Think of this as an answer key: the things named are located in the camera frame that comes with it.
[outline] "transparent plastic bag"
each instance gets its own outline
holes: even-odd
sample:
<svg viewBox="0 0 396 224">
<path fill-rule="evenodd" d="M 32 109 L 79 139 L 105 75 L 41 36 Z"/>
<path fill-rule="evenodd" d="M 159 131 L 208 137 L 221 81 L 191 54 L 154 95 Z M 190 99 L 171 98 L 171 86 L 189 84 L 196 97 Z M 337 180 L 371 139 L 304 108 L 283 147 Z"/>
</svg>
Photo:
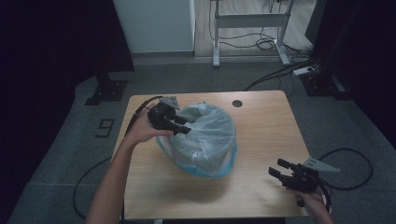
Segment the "transparent plastic bag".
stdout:
<svg viewBox="0 0 396 224">
<path fill-rule="evenodd" d="M 207 177 L 223 177 L 233 169 L 236 129 L 231 116 L 215 105 L 189 105 L 177 113 L 187 119 L 188 134 L 157 137 L 157 142 L 180 169 Z"/>
</svg>

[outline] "dark fabric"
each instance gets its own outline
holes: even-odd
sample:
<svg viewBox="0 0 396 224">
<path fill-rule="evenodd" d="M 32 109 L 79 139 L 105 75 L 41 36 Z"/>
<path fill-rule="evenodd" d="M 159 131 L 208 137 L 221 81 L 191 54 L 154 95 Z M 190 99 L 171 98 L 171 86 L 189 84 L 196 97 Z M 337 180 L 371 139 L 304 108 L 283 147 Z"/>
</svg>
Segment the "dark fabric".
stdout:
<svg viewBox="0 0 396 224">
<path fill-rule="evenodd" d="M 111 0 L 1 1 L 0 8 L 4 223 L 61 128 L 77 84 L 134 66 Z"/>
</svg>

